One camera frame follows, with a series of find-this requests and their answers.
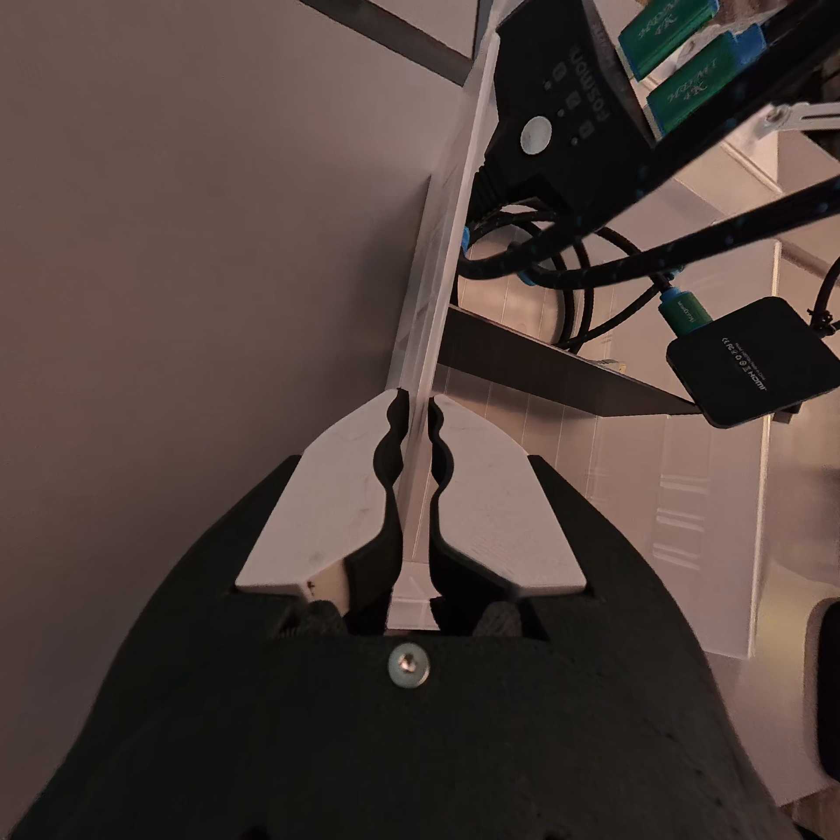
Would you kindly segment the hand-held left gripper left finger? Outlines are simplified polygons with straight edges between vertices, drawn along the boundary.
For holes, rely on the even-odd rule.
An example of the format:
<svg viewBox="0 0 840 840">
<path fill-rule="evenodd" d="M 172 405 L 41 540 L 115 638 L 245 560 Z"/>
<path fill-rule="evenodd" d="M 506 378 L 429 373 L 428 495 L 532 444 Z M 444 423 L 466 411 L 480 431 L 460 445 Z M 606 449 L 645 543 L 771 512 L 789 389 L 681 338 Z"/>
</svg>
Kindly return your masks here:
<svg viewBox="0 0 840 840">
<path fill-rule="evenodd" d="M 235 581 L 240 592 L 332 603 L 345 616 L 389 592 L 402 531 L 403 389 L 342 417 L 303 451 Z"/>
</svg>

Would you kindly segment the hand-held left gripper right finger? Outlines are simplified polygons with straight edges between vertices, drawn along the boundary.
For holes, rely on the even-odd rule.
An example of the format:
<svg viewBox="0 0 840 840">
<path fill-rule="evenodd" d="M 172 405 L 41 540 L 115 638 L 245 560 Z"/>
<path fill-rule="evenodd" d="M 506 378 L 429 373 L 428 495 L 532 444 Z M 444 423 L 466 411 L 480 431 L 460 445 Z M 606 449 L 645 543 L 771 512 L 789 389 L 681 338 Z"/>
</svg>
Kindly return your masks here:
<svg viewBox="0 0 840 840">
<path fill-rule="evenodd" d="M 585 575 L 522 446 L 442 394 L 428 402 L 427 431 L 437 625 L 477 625 L 495 602 L 582 593 Z"/>
</svg>

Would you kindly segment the clear plastic bin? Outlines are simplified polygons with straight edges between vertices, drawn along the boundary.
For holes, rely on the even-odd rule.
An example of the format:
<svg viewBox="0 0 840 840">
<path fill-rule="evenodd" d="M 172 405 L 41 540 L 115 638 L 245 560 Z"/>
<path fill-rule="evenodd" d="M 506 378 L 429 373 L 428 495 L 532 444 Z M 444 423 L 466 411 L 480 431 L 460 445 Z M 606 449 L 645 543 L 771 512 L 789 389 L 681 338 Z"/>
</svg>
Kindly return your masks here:
<svg viewBox="0 0 840 840">
<path fill-rule="evenodd" d="M 468 175 L 477 169 L 495 128 L 497 103 L 490 86 L 490 58 L 483 43 L 477 66 L 465 83 L 455 131 L 432 176 L 421 231 L 397 328 L 388 386 L 421 396 L 442 392 L 484 416 L 530 454 L 540 455 L 618 527 L 650 562 L 692 625 L 701 646 L 715 655 L 745 659 L 752 655 L 760 602 L 762 539 L 768 498 L 771 423 L 758 419 L 735 429 L 717 430 L 700 415 L 646 414 L 607 416 L 557 403 L 538 395 L 537 385 L 516 387 L 446 366 L 439 355 L 444 336 L 444 292 L 455 269 L 453 219 L 456 198 L 467 192 Z M 687 234 L 700 223 L 717 222 L 787 197 L 795 188 L 838 175 L 815 144 L 795 132 L 781 140 L 753 138 L 763 112 L 692 162 L 641 206 L 617 219 L 618 231 L 639 247 Z M 816 283 L 816 268 L 827 267 L 838 221 L 816 224 L 815 233 L 781 234 L 789 245 L 750 245 L 730 255 L 701 261 L 687 269 L 680 287 L 697 294 L 720 317 L 753 299 L 779 293 L 786 270 L 800 266 L 802 281 Z M 506 337 L 549 337 L 560 304 L 547 291 L 528 290 L 518 280 L 498 279 L 471 286 L 465 280 L 468 312 L 498 323 Z M 653 303 L 624 325 L 584 349 L 585 361 L 565 367 L 590 374 L 613 358 L 626 374 L 687 398 L 664 357 L 673 339 Z M 427 504 L 435 484 L 431 444 L 425 427 L 416 449 L 421 475 L 398 496 L 404 520 L 404 564 L 388 614 L 393 631 L 437 629 L 431 610 L 436 596 L 427 567 Z"/>
</svg>

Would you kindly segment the small square black hdmi adapter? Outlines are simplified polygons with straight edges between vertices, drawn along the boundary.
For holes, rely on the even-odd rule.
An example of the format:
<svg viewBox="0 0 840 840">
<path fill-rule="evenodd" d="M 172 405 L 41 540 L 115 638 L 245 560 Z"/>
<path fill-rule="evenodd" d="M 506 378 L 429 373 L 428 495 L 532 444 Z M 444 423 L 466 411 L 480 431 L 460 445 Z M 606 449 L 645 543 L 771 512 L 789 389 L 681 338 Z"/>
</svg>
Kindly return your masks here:
<svg viewBox="0 0 840 840">
<path fill-rule="evenodd" d="M 675 338 L 667 363 L 709 425 L 730 429 L 839 386 L 839 359 L 780 297 Z"/>
</svg>

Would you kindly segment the black hdmi switch box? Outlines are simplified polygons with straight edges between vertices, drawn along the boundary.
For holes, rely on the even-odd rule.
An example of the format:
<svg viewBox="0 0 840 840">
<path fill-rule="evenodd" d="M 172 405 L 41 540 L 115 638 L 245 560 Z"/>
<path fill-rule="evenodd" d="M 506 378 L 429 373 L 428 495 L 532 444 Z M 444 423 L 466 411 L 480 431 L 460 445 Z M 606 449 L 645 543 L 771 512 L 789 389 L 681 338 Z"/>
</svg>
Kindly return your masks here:
<svg viewBox="0 0 840 840">
<path fill-rule="evenodd" d="M 497 29 L 497 127 L 471 230 L 509 205 L 588 216 L 645 172 L 656 139 L 594 2 L 531 1 Z"/>
</svg>

